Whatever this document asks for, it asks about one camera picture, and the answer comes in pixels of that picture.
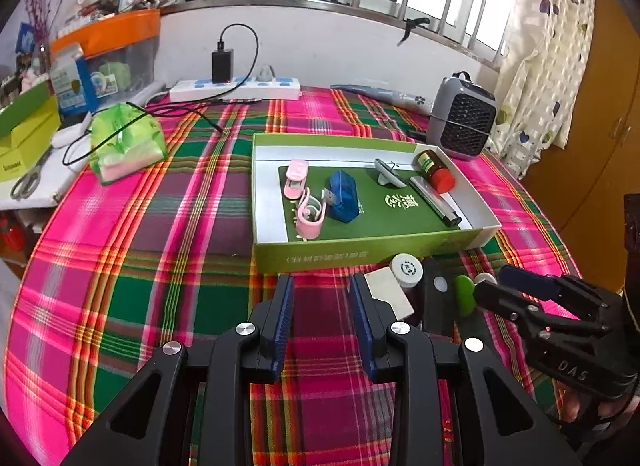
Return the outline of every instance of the power strip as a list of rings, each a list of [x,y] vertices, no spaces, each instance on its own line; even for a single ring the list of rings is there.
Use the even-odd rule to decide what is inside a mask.
[[[234,78],[229,83],[212,83],[211,80],[180,81],[169,91],[171,102],[204,100],[230,90],[244,78]],[[301,96],[300,82],[292,78],[274,78],[257,81],[249,78],[245,84],[223,97],[231,99],[287,99],[297,100]]]

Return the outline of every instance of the plaid bedspread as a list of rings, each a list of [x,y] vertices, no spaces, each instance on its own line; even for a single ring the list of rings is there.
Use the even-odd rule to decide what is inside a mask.
[[[252,263],[254,133],[405,140],[404,130],[426,128],[403,110],[318,88],[298,101],[214,106],[207,115],[224,135],[194,114],[161,119],[164,162],[108,187],[82,173],[36,247],[12,317],[4,395],[10,422],[43,466],[60,463],[156,347],[220,334],[271,297],[276,277]],[[500,163],[483,155],[459,164],[503,228],[481,250],[439,257],[449,269],[474,277],[513,263],[575,272]],[[282,380],[252,387],[255,465],[388,461],[394,389],[362,372],[345,297],[350,275],[371,269],[295,274]],[[527,368],[512,324],[476,313],[459,330],[493,341],[527,391],[556,407],[554,383]]]

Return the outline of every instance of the tissue pack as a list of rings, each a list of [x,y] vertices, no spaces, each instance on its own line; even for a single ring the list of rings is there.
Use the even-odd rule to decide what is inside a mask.
[[[141,113],[128,104],[116,104],[97,114],[91,130],[92,149]],[[90,165],[101,184],[106,185],[166,156],[166,142],[160,124],[153,116],[145,115],[94,151]]]

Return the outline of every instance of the metal screw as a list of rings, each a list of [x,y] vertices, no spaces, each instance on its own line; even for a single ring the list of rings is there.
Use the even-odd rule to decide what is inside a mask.
[[[469,338],[465,340],[465,347],[472,352],[480,352],[484,349],[484,343],[478,338]]]
[[[174,354],[177,354],[178,352],[180,352],[181,348],[182,348],[182,345],[178,341],[168,341],[162,347],[162,352],[164,352],[168,356],[173,356]]]
[[[403,321],[397,321],[391,324],[391,331],[395,332],[396,334],[407,334],[407,332],[409,332],[410,330],[411,327],[409,327],[409,325],[404,323]]]
[[[253,334],[254,331],[255,325],[248,321],[244,321],[236,327],[236,332],[241,336],[248,336],[249,334]]]

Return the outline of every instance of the gray fan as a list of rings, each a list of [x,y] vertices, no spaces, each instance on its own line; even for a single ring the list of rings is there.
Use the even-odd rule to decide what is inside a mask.
[[[472,159],[482,152],[494,125],[494,94],[473,84],[467,72],[445,78],[431,110],[427,141],[458,159]]]

